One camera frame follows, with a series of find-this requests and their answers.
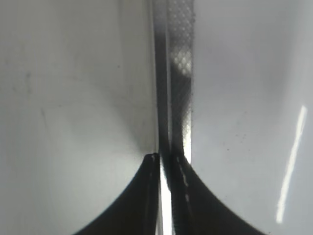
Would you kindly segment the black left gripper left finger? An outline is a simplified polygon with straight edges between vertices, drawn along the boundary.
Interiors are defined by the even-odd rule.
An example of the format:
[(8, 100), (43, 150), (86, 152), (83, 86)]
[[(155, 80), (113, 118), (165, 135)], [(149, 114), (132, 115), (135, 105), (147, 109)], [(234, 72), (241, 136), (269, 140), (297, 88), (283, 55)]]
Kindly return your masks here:
[(147, 154), (118, 198), (78, 235), (154, 235), (158, 216), (160, 157)]

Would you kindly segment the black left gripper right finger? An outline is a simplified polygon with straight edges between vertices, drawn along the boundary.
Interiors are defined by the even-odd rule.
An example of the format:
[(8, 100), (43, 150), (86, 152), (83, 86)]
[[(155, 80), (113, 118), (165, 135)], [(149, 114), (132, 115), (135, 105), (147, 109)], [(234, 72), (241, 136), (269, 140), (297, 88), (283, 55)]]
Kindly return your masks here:
[(225, 206), (201, 181), (184, 156), (165, 159), (177, 235), (260, 235)]

